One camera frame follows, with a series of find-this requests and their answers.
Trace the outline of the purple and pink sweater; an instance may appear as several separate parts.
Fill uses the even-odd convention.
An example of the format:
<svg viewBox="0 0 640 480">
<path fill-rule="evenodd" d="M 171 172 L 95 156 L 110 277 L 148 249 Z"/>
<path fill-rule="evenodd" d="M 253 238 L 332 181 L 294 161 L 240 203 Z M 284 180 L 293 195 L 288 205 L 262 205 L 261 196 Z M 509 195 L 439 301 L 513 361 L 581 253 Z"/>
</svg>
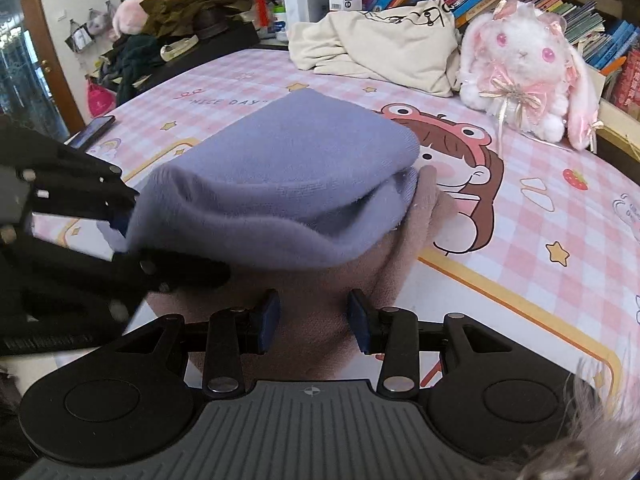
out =
<svg viewBox="0 0 640 480">
<path fill-rule="evenodd" d="M 247 380 L 332 379 L 357 354 L 345 314 L 353 289 L 391 306 L 419 252 L 456 214 L 419 141 L 373 110 L 300 90 L 255 110 L 155 168 L 114 250 L 169 249 L 230 266 L 217 285 L 154 295 L 157 314 L 189 322 L 281 299 L 271 348 L 244 356 Z"/>
</svg>

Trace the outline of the black smartphone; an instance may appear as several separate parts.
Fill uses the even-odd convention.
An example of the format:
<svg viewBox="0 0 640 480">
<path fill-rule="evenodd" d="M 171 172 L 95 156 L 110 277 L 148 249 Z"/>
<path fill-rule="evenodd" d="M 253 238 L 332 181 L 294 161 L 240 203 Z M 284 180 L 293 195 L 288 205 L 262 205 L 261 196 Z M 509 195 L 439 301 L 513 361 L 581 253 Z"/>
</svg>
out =
<svg viewBox="0 0 640 480">
<path fill-rule="evenodd" d="M 88 126 L 74 134 L 65 144 L 75 150 L 86 152 L 114 127 L 115 122 L 114 115 L 93 118 Z"/>
</svg>

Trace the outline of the pink checked table mat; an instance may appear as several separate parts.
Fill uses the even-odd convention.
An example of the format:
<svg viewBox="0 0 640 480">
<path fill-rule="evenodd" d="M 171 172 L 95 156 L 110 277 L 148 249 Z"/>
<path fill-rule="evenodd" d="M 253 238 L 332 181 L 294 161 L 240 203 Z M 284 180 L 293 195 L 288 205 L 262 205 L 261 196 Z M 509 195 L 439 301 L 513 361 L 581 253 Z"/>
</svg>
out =
<svg viewBox="0 0 640 480">
<path fill-rule="evenodd" d="M 492 133 L 455 99 L 298 70 L 283 51 L 244 50 L 194 68 L 116 110 L 93 154 L 139 185 L 158 166 L 297 90 L 314 90 L 423 129 Z M 578 373 L 597 392 L 639 396 L 639 189 L 596 156 L 508 133 L 489 180 L 457 195 L 466 212 L 494 207 L 482 248 L 426 248 L 396 298 L 438 321 L 461 312 Z"/>
</svg>

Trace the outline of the cream canvas bag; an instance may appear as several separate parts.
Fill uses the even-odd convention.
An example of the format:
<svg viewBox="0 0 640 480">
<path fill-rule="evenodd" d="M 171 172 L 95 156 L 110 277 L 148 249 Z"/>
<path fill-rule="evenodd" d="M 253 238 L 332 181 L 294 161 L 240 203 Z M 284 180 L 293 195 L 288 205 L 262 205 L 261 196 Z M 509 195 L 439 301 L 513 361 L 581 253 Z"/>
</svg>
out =
<svg viewBox="0 0 640 480">
<path fill-rule="evenodd" d="M 444 0 L 383 11 L 334 11 L 288 30 L 300 70 L 392 82 L 432 96 L 458 91 L 460 32 Z"/>
</svg>

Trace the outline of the white pink plush bunny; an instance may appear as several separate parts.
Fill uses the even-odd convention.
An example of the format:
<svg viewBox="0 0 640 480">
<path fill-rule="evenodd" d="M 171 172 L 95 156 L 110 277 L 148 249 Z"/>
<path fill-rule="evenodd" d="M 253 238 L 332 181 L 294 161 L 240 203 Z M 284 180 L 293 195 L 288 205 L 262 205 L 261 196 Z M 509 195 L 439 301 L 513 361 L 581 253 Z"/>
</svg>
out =
<svg viewBox="0 0 640 480">
<path fill-rule="evenodd" d="M 593 147 L 599 95 L 589 67 L 564 36 L 558 14 L 500 0 L 465 29 L 460 47 L 462 103 L 548 144 Z"/>
</svg>

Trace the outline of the white green lidded jar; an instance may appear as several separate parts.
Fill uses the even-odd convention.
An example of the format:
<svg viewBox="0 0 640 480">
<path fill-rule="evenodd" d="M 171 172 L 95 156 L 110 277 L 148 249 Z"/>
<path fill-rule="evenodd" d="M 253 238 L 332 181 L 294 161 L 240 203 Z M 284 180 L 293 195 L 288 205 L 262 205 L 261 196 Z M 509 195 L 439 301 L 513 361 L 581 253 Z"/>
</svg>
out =
<svg viewBox="0 0 640 480">
<path fill-rule="evenodd" d="M 273 32 L 278 41 L 288 42 L 288 14 L 283 4 L 273 7 Z"/>
</svg>

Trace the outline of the olive green garment pile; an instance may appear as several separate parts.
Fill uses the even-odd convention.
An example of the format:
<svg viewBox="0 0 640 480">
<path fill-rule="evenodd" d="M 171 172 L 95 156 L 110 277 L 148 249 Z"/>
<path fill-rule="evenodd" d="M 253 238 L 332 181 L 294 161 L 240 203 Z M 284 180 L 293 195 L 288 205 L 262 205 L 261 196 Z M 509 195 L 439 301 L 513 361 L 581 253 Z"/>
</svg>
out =
<svg viewBox="0 0 640 480">
<path fill-rule="evenodd" d="M 240 13 L 235 5 L 242 0 L 143 0 L 142 10 L 148 16 L 142 34 L 160 38 L 194 33 L 196 18 L 207 11 L 230 18 Z"/>
</svg>

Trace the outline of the red bottle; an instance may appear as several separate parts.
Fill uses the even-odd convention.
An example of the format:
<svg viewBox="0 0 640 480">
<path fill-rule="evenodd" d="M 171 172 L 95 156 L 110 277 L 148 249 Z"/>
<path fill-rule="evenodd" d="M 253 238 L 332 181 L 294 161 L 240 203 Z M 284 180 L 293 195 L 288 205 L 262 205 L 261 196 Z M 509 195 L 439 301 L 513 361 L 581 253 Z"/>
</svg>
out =
<svg viewBox="0 0 640 480">
<path fill-rule="evenodd" d="M 255 0 L 256 15 L 258 19 L 259 28 L 269 27 L 269 14 L 267 0 Z"/>
</svg>

